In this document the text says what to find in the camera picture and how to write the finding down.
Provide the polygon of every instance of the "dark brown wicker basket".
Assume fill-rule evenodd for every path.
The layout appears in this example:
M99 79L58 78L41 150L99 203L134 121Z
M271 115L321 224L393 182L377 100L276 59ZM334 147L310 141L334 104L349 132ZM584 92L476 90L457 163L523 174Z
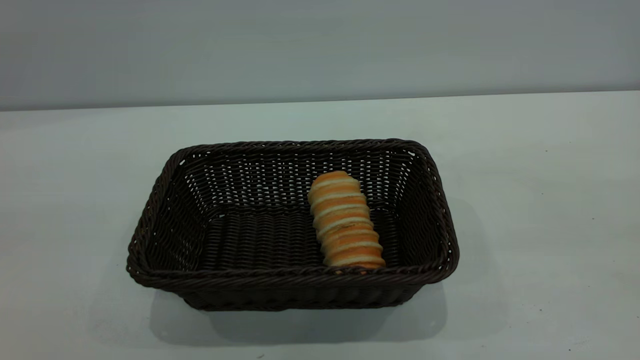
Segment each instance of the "dark brown wicker basket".
M307 192L332 170L360 180L388 267L323 266ZM127 270L201 310L339 309L402 304L451 275L458 257L438 170L419 143L245 142L171 156Z

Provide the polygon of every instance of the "table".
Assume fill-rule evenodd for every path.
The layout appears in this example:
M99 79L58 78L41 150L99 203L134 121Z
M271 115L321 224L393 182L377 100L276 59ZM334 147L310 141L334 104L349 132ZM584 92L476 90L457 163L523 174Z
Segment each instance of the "table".
M640 92L0 113L3 359L635 359ZM201 313L127 244L177 149L407 138L457 271L395 308Z

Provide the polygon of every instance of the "wicker weave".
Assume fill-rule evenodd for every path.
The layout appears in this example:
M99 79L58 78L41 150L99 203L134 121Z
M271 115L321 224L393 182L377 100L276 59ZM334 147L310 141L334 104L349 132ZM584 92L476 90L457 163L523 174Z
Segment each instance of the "wicker weave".
M322 265L307 192L332 170L360 180L386 268ZM419 143L244 142L171 156L129 244L127 271L202 310L364 308L409 300L451 275L458 258L438 170Z

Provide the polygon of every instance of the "bread roll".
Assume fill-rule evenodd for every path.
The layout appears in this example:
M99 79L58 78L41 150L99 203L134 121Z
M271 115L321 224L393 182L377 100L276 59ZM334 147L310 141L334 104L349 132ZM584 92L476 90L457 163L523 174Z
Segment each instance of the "bread roll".
M359 181L344 171L322 174L311 184L307 199L326 265L386 265Z

